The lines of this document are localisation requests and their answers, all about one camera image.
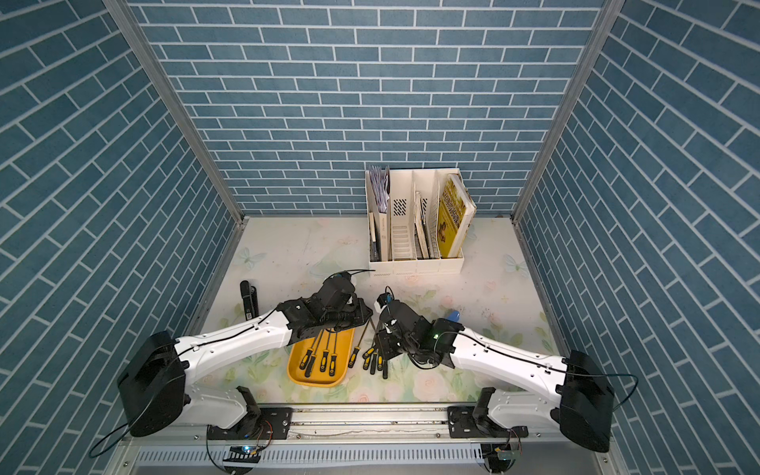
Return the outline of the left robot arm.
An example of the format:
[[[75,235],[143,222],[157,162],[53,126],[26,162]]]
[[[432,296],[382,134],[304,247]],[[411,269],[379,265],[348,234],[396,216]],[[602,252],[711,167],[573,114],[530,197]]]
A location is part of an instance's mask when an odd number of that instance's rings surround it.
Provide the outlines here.
[[[247,387],[204,390],[208,374],[246,357],[293,346],[322,331],[366,324],[372,309],[356,295],[352,277],[328,277],[310,297],[286,300],[265,315],[216,332],[174,338],[150,336],[117,379],[131,437],[172,425],[204,426],[216,439],[250,439],[264,431],[261,410]]]

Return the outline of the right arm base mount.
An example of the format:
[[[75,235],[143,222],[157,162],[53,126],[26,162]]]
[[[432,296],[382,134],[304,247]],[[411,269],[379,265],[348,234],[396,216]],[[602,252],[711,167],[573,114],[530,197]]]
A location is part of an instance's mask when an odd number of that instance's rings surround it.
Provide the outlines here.
[[[476,403],[446,410],[451,439],[562,439],[559,423],[550,417],[555,404],[528,392],[484,388]]]

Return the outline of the file tool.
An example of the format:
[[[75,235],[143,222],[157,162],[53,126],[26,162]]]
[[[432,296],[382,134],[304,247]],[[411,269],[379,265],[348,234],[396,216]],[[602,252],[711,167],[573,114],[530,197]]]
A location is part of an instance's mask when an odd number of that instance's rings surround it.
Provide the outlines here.
[[[366,352],[362,354],[362,358],[363,358],[362,369],[365,371],[369,371],[371,374],[375,374],[377,372],[375,368],[375,348],[373,345],[374,338],[372,340],[372,344],[370,348],[368,348],[368,350],[366,350]]]
[[[325,373],[328,370],[329,360],[330,360],[330,342],[331,342],[332,334],[330,332],[326,332],[326,336],[324,337],[324,343],[325,346],[323,348],[322,357],[320,361],[320,372]]]
[[[384,338],[382,336],[376,336],[374,338],[374,348],[375,348],[375,368],[376,371],[379,372],[382,375],[382,378],[387,380],[389,378],[389,370],[386,363],[386,357],[385,357],[385,344],[384,344]]]
[[[336,365],[338,364],[338,334],[332,333],[332,348],[330,352],[329,375],[336,376]]]
[[[321,341],[320,341],[319,345],[317,346],[317,348],[315,350],[315,353],[312,356],[312,359],[309,361],[308,367],[304,371],[304,376],[307,379],[310,379],[312,377],[312,375],[314,374],[314,369],[315,369],[315,366],[317,365],[317,363],[319,364],[318,368],[320,370],[320,361],[321,361],[321,357],[322,357],[323,348],[325,346],[324,337],[326,336],[326,332],[325,331],[323,331],[323,332],[324,332],[324,334],[322,335]]]
[[[365,326],[363,327],[363,330],[362,330],[362,332],[360,334],[360,337],[359,337],[356,345],[354,346],[354,348],[352,350],[352,353],[350,354],[350,359],[348,360],[348,368],[354,368],[354,366],[356,364],[356,360],[358,359],[358,354],[359,354],[359,351],[360,351],[360,348],[361,348],[361,344],[362,344],[362,342],[364,340],[365,334],[366,334],[366,332],[372,326],[373,326],[373,322],[372,322],[372,320],[369,320],[365,324]]]

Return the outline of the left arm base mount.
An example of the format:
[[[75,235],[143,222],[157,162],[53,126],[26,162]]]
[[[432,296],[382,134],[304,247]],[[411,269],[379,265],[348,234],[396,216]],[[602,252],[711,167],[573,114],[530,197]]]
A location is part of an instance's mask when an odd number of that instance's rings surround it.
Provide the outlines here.
[[[186,404],[173,426],[205,428],[210,441],[287,439],[294,410],[261,407],[247,387],[223,391],[193,385],[185,396]]]

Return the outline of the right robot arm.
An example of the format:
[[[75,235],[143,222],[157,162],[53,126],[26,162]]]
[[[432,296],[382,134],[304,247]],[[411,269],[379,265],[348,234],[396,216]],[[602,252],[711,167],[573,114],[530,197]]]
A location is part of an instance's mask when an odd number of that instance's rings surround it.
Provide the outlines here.
[[[377,298],[375,310],[385,361],[405,355],[423,369],[445,366],[517,386],[540,398],[540,417],[556,424],[566,439],[591,451],[610,450],[615,390],[611,375],[588,354],[529,352],[486,338],[459,322],[430,322],[388,292]]]

